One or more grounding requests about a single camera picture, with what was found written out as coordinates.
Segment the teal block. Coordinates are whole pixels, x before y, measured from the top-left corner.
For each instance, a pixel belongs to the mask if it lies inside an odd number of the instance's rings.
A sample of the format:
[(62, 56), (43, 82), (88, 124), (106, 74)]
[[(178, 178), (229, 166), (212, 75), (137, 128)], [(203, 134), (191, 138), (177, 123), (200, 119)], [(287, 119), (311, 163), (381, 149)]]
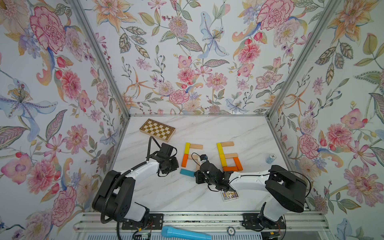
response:
[(186, 169), (181, 169), (180, 174), (184, 176), (192, 177), (192, 178), (195, 177), (195, 172), (186, 170)]

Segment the orange block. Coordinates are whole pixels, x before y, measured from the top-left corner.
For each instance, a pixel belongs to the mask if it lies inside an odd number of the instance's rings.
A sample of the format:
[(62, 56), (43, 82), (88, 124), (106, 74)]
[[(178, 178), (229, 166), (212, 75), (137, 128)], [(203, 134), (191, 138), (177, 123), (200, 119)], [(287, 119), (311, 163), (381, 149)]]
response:
[(238, 157), (234, 157), (234, 162), (236, 164), (237, 171), (242, 171), (243, 167), (242, 167), (242, 164), (240, 162), (240, 159)]
[(186, 168), (187, 167), (188, 159), (189, 159), (189, 154), (184, 154), (183, 160), (182, 160), (182, 168)]
[(237, 167), (223, 167), (224, 172), (237, 172), (238, 170)]

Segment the orange block front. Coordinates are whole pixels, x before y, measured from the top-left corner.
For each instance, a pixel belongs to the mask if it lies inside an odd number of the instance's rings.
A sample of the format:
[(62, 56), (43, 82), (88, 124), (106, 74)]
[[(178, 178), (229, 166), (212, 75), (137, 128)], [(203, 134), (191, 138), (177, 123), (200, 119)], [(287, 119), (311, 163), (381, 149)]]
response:
[(223, 167), (224, 172), (237, 172), (238, 170), (237, 167)]

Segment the yellow block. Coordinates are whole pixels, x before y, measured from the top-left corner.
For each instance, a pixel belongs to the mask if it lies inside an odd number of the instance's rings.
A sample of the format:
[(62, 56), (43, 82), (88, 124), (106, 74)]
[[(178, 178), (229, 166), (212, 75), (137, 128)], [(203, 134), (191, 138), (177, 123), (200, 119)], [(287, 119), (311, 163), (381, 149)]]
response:
[(224, 154), (220, 154), (220, 161), (221, 161), (221, 165), (222, 165), (223, 168), (228, 166)]
[(184, 150), (184, 154), (185, 155), (188, 155), (190, 152), (190, 143), (186, 143), (185, 145), (185, 150)]
[(223, 147), (221, 143), (217, 143), (219, 155), (224, 155)]

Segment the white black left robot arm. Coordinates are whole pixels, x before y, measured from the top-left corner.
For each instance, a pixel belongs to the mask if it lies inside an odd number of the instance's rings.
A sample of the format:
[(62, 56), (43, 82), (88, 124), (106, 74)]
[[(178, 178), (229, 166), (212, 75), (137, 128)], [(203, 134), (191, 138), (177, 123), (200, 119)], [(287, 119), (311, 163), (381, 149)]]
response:
[(177, 170), (177, 153), (175, 147), (162, 143), (158, 151), (147, 154), (144, 162), (122, 173), (108, 172), (92, 203), (92, 208), (101, 214), (101, 223), (115, 221), (146, 225), (150, 210), (134, 201), (135, 185), (148, 177), (166, 177)]

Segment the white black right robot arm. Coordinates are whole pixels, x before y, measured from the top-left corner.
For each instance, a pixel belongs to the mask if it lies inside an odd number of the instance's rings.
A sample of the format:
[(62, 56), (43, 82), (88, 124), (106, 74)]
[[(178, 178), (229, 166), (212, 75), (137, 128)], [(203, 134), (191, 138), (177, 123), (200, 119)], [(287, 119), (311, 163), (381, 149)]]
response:
[(257, 218), (261, 223), (272, 224), (288, 212), (302, 213), (307, 197), (307, 183), (293, 172), (278, 165), (257, 173), (222, 172), (208, 160), (203, 160), (194, 173), (196, 183), (214, 186), (222, 192), (240, 190), (264, 191), (272, 198), (265, 202)]

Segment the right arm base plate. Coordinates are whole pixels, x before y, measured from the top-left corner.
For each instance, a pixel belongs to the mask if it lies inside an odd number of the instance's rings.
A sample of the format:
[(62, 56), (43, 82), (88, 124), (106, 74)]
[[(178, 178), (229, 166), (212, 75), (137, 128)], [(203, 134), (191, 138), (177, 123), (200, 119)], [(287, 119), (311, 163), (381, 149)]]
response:
[(263, 230), (282, 230), (286, 229), (286, 221), (284, 217), (280, 217), (277, 222), (273, 222), (266, 218), (259, 218), (258, 213), (242, 214), (242, 226), (246, 230), (261, 232)]

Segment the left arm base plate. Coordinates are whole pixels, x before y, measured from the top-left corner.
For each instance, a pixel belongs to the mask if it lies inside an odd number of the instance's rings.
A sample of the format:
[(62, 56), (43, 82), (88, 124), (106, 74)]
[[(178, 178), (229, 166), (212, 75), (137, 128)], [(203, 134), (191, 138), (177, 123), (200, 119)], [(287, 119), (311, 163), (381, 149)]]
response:
[(141, 221), (128, 220), (122, 223), (122, 230), (161, 230), (164, 224), (164, 214), (146, 214)]

